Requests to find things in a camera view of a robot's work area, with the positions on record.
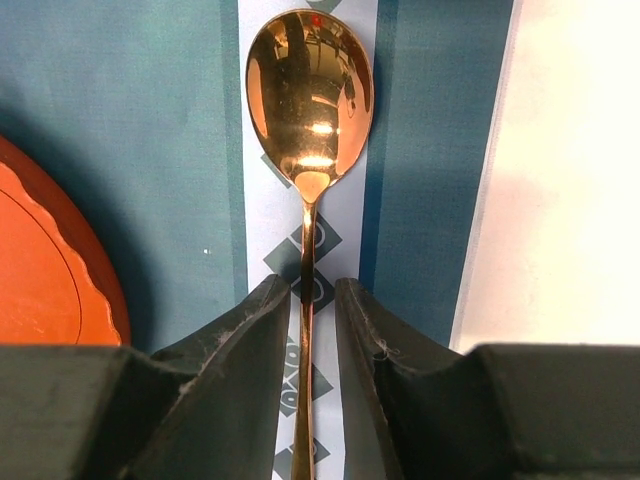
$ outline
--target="orange plate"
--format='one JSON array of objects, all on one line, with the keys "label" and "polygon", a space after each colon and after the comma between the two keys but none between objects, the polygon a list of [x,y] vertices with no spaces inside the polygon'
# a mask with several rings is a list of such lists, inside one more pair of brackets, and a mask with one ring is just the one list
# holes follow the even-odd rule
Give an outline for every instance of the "orange plate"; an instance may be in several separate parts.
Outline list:
[{"label": "orange plate", "polygon": [[60,187],[0,137],[0,343],[129,343],[122,290]]}]

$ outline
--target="dark blue stripe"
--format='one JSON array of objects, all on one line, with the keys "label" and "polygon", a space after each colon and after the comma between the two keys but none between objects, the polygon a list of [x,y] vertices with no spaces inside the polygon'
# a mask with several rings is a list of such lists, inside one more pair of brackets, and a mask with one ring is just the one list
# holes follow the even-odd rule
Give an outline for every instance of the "dark blue stripe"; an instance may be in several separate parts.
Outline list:
[{"label": "dark blue stripe", "polygon": [[442,344],[450,338],[512,4],[380,2],[362,281]]},{"label": "dark blue stripe", "polygon": [[244,209],[244,175],[242,165],[242,106],[240,95],[240,40],[238,2],[220,2],[222,20],[220,41],[225,45],[222,58],[224,78],[224,116],[227,144],[227,185],[231,215],[233,251],[233,286],[236,303],[248,293],[247,234]]},{"label": "dark blue stripe", "polygon": [[362,244],[360,250],[360,282],[369,291],[375,287],[378,230],[384,179],[384,159],[387,150],[387,132],[393,79],[398,2],[380,1],[376,26],[376,46],[373,60],[375,111],[369,145],[367,147],[367,173],[362,218]]}]

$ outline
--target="spoon bowl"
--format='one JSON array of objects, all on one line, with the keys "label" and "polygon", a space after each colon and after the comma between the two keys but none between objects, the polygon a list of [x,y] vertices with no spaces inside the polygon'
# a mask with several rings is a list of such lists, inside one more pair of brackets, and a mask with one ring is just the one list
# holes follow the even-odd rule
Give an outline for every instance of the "spoon bowl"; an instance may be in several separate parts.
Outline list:
[{"label": "spoon bowl", "polygon": [[366,51],[340,20],[292,10],[266,23],[246,66],[251,121],[265,153],[300,192],[300,367],[292,479],[313,480],[311,347],[315,220],[322,194],[356,163],[373,118]]}]

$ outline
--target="copper spoon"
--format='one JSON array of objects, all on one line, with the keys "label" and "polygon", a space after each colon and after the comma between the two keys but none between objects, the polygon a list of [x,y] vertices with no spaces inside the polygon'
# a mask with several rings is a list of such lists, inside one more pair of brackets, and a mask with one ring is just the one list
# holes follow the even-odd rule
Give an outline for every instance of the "copper spoon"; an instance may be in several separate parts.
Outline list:
[{"label": "copper spoon", "polygon": [[322,194],[362,152],[373,116],[373,75],[364,47],[349,27],[325,13],[292,10],[269,20],[256,35],[246,86],[262,147],[302,196],[300,370],[291,478],[313,480],[316,210]]}]

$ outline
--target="white stripe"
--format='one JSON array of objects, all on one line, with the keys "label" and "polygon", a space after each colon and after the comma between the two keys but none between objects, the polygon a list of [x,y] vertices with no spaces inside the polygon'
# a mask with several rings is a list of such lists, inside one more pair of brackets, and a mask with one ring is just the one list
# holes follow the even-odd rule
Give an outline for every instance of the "white stripe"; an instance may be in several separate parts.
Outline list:
[{"label": "white stripe", "polygon": [[522,2],[459,351],[640,344],[639,17],[637,0]]},{"label": "white stripe", "polygon": [[[244,67],[248,49],[263,24],[292,8],[309,8],[295,0],[254,2],[238,0],[240,24],[240,78],[242,85],[242,135],[244,199],[247,225],[247,261],[249,289],[271,273],[263,259],[301,223],[302,205],[294,188],[286,189],[261,161],[263,150],[253,131],[245,92]],[[343,0],[332,15],[353,28],[373,61],[377,0]],[[367,154],[363,152],[356,167],[324,197],[320,214],[342,238],[342,242],[317,267],[332,284],[341,277],[357,277],[360,263],[362,214]],[[298,342],[300,303],[292,296],[289,336]],[[334,389],[314,402],[315,436],[330,452],[317,465],[317,478],[343,477],[344,434],[340,399],[338,354],[336,349],[333,303],[316,315],[314,363]],[[280,415],[276,452],[291,445],[295,415]]]}]

